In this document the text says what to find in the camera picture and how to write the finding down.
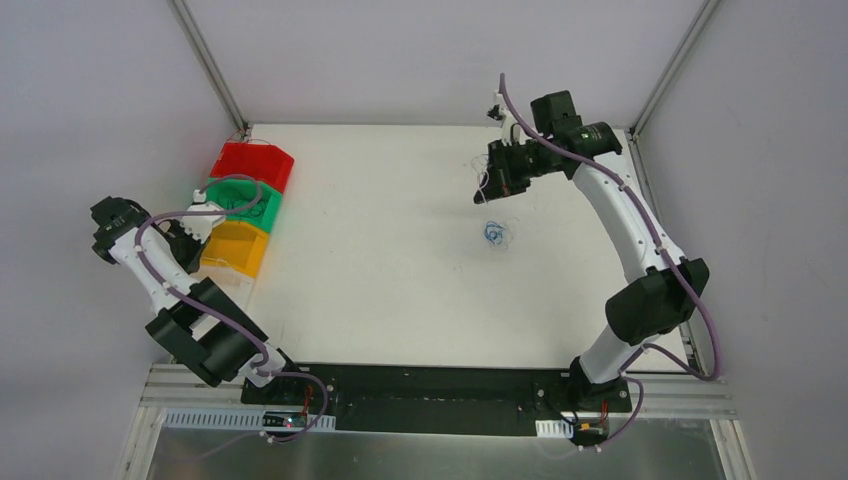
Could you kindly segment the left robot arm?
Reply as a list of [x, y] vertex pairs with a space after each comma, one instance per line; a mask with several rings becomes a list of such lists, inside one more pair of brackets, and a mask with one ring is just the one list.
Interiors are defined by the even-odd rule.
[[216, 387], [242, 375], [281, 404], [305, 390], [298, 366], [211, 278], [193, 278], [226, 211], [195, 192], [185, 212], [153, 217], [137, 202], [106, 197], [91, 208], [93, 251], [129, 269], [147, 291], [148, 334], [201, 381]]

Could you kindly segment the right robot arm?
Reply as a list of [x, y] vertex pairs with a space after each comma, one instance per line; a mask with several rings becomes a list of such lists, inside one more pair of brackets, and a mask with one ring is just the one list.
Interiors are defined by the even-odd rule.
[[535, 124], [521, 119], [505, 89], [487, 115], [501, 128], [487, 146], [487, 163], [474, 194], [485, 204], [525, 192], [535, 178], [563, 173], [588, 200], [609, 235], [626, 286], [604, 305], [607, 325], [569, 367], [569, 400], [595, 408], [622, 381], [638, 351], [688, 321], [709, 278], [702, 259], [689, 258], [648, 209], [618, 161], [623, 147], [604, 122], [583, 123], [570, 92], [534, 100]]

